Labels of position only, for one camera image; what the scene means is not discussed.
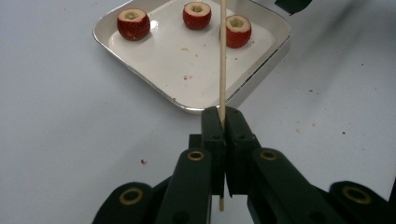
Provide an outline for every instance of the white surface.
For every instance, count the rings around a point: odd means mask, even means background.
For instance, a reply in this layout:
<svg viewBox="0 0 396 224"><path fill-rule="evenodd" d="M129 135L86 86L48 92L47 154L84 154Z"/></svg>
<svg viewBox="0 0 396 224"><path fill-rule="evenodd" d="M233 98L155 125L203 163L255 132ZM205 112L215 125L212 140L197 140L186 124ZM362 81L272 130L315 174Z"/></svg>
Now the white surface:
<svg viewBox="0 0 396 224"><path fill-rule="evenodd" d="M200 117L166 102L93 40L93 25L122 3L0 2L1 223L91 223L115 187L172 174L188 134L200 132ZM238 107L264 147L284 152L322 189L351 180L389 197L395 12L393 0L334 0L283 13L290 53ZM246 199L226 199L212 223L251 223Z"/></svg>
<svg viewBox="0 0 396 224"><path fill-rule="evenodd" d="M106 14L95 25L93 34L167 100L196 113L219 104L220 5L206 1L212 9L211 21L205 29L192 31L181 19L187 3L188 0L157 1L151 10L152 2L132 1ZM249 4L237 12L227 10L227 15L248 15L254 32L244 47L227 50L226 99L238 92L274 53L279 53L290 37L290 28L281 17L257 4L246 3ZM130 7L144 8L151 20L150 33L141 41L125 40L117 30L117 16Z"/></svg>

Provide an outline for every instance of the apple slice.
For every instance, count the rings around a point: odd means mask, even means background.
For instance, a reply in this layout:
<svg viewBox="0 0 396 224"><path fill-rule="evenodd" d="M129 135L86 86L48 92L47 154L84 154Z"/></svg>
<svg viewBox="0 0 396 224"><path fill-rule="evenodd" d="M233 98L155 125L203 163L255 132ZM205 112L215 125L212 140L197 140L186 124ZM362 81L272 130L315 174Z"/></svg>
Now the apple slice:
<svg viewBox="0 0 396 224"><path fill-rule="evenodd" d="M190 2L184 6L183 21L189 29L202 30L210 22L212 10L203 2Z"/></svg>
<svg viewBox="0 0 396 224"><path fill-rule="evenodd" d="M226 19L227 46L239 49L246 45L251 36L251 25L248 18L240 15L229 16Z"/></svg>
<svg viewBox="0 0 396 224"><path fill-rule="evenodd" d="M117 28L127 40L141 40L149 34L149 16L140 8L123 10L117 18Z"/></svg>

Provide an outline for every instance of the black mount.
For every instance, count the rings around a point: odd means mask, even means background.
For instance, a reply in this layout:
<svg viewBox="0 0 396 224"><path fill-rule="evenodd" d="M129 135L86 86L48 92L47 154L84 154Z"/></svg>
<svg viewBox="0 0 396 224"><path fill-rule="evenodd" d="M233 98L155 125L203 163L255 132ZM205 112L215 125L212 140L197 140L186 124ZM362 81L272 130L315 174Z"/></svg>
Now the black mount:
<svg viewBox="0 0 396 224"><path fill-rule="evenodd" d="M172 176L154 188L128 183L115 189L93 224L210 223L211 196L247 195L254 223L396 223L395 188L389 202L349 181L318 189L275 149L261 147L242 113L202 113L202 133L191 134Z"/></svg>
<svg viewBox="0 0 396 224"><path fill-rule="evenodd" d="M312 0L276 0L275 5L290 13L300 12L312 2Z"/></svg>

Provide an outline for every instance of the white table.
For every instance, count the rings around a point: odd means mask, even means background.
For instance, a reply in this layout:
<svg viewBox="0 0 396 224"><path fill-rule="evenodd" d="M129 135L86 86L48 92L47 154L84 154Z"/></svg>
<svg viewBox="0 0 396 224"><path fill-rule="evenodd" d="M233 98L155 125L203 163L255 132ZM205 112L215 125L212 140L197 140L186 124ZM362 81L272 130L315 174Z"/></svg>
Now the white table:
<svg viewBox="0 0 396 224"><path fill-rule="evenodd" d="M122 0L0 1L0 222L91 223L127 182L173 173L200 117L165 101L98 45ZM328 190L389 198L396 174L396 2L313 1L289 16L289 54L241 110L262 146ZM251 223L246 197L212 223Z"/></svg>

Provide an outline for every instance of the apple core hole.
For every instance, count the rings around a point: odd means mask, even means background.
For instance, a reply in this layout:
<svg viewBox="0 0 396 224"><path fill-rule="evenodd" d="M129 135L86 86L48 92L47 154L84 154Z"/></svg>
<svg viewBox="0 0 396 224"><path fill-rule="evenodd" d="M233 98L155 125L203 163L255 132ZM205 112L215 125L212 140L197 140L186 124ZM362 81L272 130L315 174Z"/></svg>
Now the apple core hole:
<svg viewBox="0 0 396 224"><path fill-rule="evenodd" d="M135 12L128 12L125 14L124 17L125 17L125 19L133 20L133 19L136 19L137 17L139 17L139 15Z"/></svg>
<svg viewBox="0 0 396 224"><path fill-rule="evenodd" d="M191 11L193 11L193 12L202 12L203 9L200 6L192 6L191 7Z"/></svg>
<svg viewBox="0 0 396 224"><path fill-rule="evenodd" d="M232 27L242 27L244 25L244 22L235 18L235 19L230 20L230 24Z"/></svg>

